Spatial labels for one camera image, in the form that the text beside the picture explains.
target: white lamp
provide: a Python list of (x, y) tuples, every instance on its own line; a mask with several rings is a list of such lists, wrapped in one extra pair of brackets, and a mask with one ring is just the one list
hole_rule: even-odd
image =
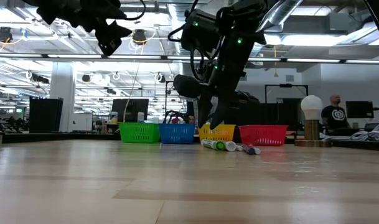
[(323, 108), (322, 100), (317, 96), (307, 96), (301, 101), (301, 109), (306, 117), (304, 123), (305, 139), (297, 139), (296, 146), (303, 147), (331, 147), (329, 141), (319, 139), (319, 115)]
[(319, 113), (324, 104), (317, 96), (307, 96), (301, 101), (301, 109), (306, 120), (319, 120)]

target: green basket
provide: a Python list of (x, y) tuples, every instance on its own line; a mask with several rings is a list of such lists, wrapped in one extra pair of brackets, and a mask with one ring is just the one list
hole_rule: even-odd
[(159, 124), (120, 123), (121, 141), (130, 143), (155, 143), (160, 140)]

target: plastic basket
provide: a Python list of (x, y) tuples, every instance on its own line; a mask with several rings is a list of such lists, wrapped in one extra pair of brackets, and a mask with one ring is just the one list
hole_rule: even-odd
[(210, 130), (210, 125), (205, 124), (199, 130), (200, 140), (221, 140), (221, 141), (232, 141), (233, 132), (235, 130), (234, 124), (220, 124), (214, 130)]
[(155, 143), (160, 140), (159, 124), (120, 123), (121, 141), (130, 143)]
[(166, 144), (192, 144), (194, 124), (160, 124), (160, 137)]
[(255, 146), (282, 146), (287, 129), (287, 126), (281, 125), (246, 125), (239, 127), (242, 143)]

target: green marker cap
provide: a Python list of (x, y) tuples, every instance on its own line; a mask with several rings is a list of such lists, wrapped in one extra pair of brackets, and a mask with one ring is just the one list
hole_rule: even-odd
[(224, 142), (221, 142), (221, 141), (218, 141), (217, 143), (215, 143), (215, 147), (217, 150), (224, 150), (225, 149), (225, 144)]

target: blue basket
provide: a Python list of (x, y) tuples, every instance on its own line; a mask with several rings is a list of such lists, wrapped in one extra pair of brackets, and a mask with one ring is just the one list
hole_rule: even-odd
[(165, 144), (192, 144), (194, 124), (160, 124), (160, 137)]

